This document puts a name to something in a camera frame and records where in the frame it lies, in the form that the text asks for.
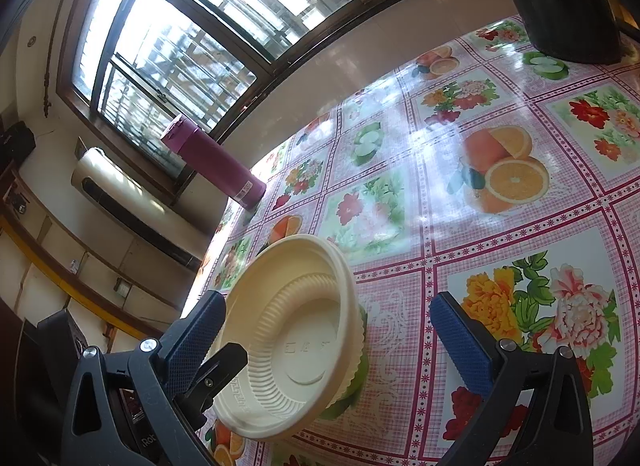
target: blue textured pad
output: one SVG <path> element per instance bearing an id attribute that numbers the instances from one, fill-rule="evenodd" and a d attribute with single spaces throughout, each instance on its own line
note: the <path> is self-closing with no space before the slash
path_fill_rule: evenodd
<path id="1" fill-rule="evenodd" d="M 494 387 L 492 363 L 478 341 L 441 294 L 431 300 L 431 324 L 444 343 L 466 388 L 487 399 Z"/>
<path id="2" fill-rule="evenodd" d="M 198 373 L 213 340 L 225 322 L 225 298 L 216 291 L 208 291 L 187 318 L 175 321 L 162 340 L 170 339 L 176 330 L 179 339 L 165 360 L 164 391 L 169 399 L 186 392 Z"/>

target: screw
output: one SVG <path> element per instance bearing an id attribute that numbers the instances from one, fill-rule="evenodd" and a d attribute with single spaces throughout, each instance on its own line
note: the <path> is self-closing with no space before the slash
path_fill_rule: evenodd
<path id="1" fill-rule="evenodd" d="M 84 351 L 82 351 L 82 356 L 86 357 L 86 358 L 92 358 L 95 356 L 95 354 L 98 353 L 98 349 L 95 347 L 87 347 L 84 349 Z"/>
<path id="2" fill-rule="evenodd" d="M 574 357 L 574 351 L 572 351 L 569 347 L 563 345 L 560 347 L 560 355 L 568 360 Z"/>
<path id="3" fill-rule="evenodd" d="M 507 351 L 507 352 L 513 352 L 514 350 L 516 350 L 517 345 L 516 342 L 507 338 L 503 338 L 500 340 L 500 348 L 503 351 Z"/>
<path id="4" fill-rule="evenodd" d="M 140 343 L 140 350 L 143 352 L 151 352 L 158 347 L 158 341 L 153 338 L 146 339 Z"/>

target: white air conditioner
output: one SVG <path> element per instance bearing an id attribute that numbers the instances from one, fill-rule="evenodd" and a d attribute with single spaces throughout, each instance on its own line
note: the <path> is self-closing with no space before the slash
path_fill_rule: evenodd
<path id="1" fill-rule="evenodd" d="M 134 235 L 196 271 L 209 240 L 126 175 L 99 148 L 78 161 L 71 184 Z"/>

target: wooden window frame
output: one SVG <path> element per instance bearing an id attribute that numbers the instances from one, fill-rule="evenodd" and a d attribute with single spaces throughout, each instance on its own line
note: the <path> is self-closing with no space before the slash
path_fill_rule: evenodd
<path id="1" fill-rule="evenodd" d="M 351 0 L 323 22 L 306 33 L 284 54 L 274 60 L 265 57 L 260 49 L 251 48 L 252 41 L 234 33 L 233 24 L 216 14 L 201 0 L 167 0 L 185 16 L 189 17 L 207 34 L 254 73 L 256 80 L 211 130 L 209 135 L 222 143 L 231 132 L 255 109 L 273 89 L 300 68 L 313 55 L 337 40 L 364 20 L 400 0 Z M 195 172 L 185 167 L 177 178 L 171 178 L 150 157 L 144 155 L 126 136 L 117 131 L 97 112 L 100 90 L 124 22 L 135 0 L 122 0 L 111 24 L 105 47 L 98 64 L 97 76 L 91 101 L 87 101 L 72 83 L 72 72 L 78 55 L 82 30 L 90 13 L 92 0 L 73 0 L 69 18 L 63 34 L 56 92 L 62 101 L 89 127 L 89 129 L 111 149 L 117 157 L 130 166 L 145 181 L 152 185 L 152 191 L 165 204 L 175 204 L 195 176 Z"/>

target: floral tablecloth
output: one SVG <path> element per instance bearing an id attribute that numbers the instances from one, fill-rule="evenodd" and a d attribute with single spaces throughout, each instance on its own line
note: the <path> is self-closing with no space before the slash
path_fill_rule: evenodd
<path id="1" fill-rule="evenodd" d="M 283 442 L 246 442 L 210 411 L 200 436 L 223 466 L 435 464 L 480 403 L 434 334 L 442 290 L 496 338 L 573 348 L 608 464 L 640 417 L 640 47 L 623 43 L 616 65 L 561 62 L 510 17 L 385 75 L 254 168 L 266 195 L 253 213 L 228 205 L 187 309 L 270 243 L 313 233 L 351 264 L 370 366 Z"/>

